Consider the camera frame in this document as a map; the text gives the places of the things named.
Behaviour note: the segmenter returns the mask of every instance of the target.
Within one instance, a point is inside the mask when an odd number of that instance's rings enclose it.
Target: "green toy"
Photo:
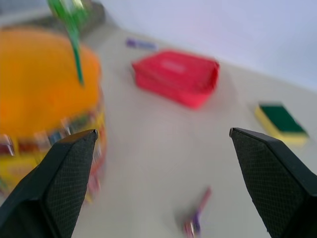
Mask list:
[[[89,0],[48,0],[48,4],[53,14],[65,24],[74,51],[79,82],[83,85],[78,28],[88,18],[91,3]]]

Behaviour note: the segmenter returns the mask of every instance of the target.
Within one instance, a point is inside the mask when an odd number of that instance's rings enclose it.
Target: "yellow sponge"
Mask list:
[[[309,136],[281,104],[260,104],[255,115],[264,129],[284,143],[304,145]]]

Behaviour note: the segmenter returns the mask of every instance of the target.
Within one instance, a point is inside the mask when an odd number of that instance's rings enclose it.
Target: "red pencil case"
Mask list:
[[[216,88],[219,63],[163,51],[132,64],[136,84],[190,108],[200,107]]]

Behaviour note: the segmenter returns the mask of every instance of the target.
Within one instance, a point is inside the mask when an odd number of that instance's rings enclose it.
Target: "orange lid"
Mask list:
[[[98,103],[100,65],[81,46],[84,86],[69,40],[36,30],[0,31],[0,134],[32,136]]]

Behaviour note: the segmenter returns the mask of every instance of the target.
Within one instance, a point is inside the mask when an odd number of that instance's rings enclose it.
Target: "white table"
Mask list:
[[[192,111],[134,85],[131,61],[149,52],[127,48],[128,36],[104,26],[85,40],[103,64],[107,171],[73,237],[183,237],[175,217],[208,185],[213,194],[202,238],[270,237],[246,190],[229,129],[263,132],[253,107],[281,101],[310,133],[304,148],[292,149],[317,173],[317,94],[222,62],[216,93]]]

